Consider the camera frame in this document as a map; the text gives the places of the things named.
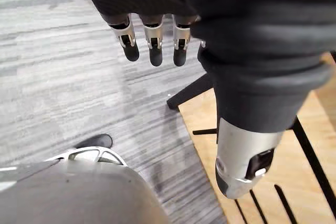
floor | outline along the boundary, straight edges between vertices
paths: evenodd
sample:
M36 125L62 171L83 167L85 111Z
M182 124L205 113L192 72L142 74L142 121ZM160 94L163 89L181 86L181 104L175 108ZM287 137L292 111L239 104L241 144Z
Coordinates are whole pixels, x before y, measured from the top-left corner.
M164 20L163 64L129 62L91 0L0 0L0 164L38 162L98 133L155 190L173 223L226 223L178 112L165 102L204 71L193 39L173 64Z

chair leg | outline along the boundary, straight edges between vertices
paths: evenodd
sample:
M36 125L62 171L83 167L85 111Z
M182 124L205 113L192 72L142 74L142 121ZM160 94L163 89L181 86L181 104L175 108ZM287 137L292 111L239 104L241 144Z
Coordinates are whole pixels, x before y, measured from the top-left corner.
M179 93L167 100L167 105L171 110L177 110L178 106L191 98L211 89L213 82L210 76L206 73L199 77L196 81L185 87Z

robotic hand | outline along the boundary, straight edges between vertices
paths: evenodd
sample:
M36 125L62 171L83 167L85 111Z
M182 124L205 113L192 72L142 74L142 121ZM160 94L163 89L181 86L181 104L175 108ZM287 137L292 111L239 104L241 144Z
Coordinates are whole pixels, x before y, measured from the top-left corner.
M154 66L162 62L163 14L175 14L177 66L189 32L202 40L198 57L217 101L216 178L228 198L264 176L283 131L330 75L320 55L336 48L336 0L92 1L131 61L139 51L128 13L144 23ZM195 15L201 20L194 22Z

black sleeve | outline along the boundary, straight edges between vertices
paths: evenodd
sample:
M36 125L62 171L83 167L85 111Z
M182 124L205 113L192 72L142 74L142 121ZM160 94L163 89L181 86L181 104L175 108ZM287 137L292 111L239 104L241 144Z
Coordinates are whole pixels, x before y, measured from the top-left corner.
M289 128L310 90L330 77L336 0L185 0L215 83L218 116L254 132Z

black shoe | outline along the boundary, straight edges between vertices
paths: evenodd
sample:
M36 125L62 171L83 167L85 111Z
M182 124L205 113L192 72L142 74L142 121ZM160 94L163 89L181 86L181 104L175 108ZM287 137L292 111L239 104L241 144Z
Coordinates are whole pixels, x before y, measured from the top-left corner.
M96 136L92 136L74 146L74 148L83 148L83 147L91 147L91 146L100 146L105 148L111 148L113 144L113 139L108 134L99 134Z

